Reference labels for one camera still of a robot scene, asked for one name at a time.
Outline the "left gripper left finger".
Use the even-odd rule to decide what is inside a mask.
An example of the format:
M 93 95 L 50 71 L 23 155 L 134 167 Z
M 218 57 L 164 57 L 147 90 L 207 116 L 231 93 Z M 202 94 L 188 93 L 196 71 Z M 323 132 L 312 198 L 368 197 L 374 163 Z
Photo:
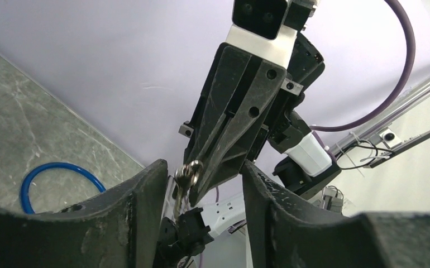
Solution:
M 0 267 L 151 267 L 167 182 L 159 159 L 58 213 L 0 208 Z

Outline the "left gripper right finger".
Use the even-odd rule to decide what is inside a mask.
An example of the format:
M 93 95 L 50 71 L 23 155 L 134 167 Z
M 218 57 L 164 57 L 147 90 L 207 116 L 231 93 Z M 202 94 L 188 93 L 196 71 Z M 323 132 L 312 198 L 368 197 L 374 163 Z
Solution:
M 242 180 L 254 267 L 430 267 L 430 213 L 345 217 L 314 206 L 250 161 Z

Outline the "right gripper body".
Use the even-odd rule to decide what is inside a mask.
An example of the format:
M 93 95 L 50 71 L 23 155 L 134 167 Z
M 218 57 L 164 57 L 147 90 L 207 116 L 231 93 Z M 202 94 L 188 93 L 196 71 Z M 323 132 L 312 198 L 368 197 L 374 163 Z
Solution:
M 203 163 L 189 192 L 191 206 L 214 187 L 236 177 L 286 78 L 304 72 L 306 60 L 292 50 L 282 67 L 226 42 L 219 45 L 189 126 L 183 162 Z

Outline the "small red lock key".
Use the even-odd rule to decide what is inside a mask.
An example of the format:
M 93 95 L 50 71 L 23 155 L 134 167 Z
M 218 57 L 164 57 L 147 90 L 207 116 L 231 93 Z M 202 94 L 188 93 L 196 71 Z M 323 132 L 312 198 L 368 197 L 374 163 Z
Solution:
M 175 171 L 174 181 L 176 184 L 176 196 L 173 213 L 176 221 L 179 220 L 181 215 L 184 197 L 192 186 L 196 185 L 202 170 L 203 163 L 200 160 L 193 160 L 188 164 L 183 164 Z

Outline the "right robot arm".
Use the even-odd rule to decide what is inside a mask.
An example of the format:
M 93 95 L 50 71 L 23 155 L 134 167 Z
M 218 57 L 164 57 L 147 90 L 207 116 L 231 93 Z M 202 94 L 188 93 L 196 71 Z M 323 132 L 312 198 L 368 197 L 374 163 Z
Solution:
M 206 193 L 203 185 L 217 188 L 237 176 L 266 143 L 286 154 L 274 174 L 296 194 L 339 173 L 294 112 L 305 94 L 293 88 L 307 88 L 324 68 L 322 55 L 303 35 L 286 69 L 228 43 L 219 46 L 192 119 L 181 130 L 189 137 L 184 164 L 197 198 Z

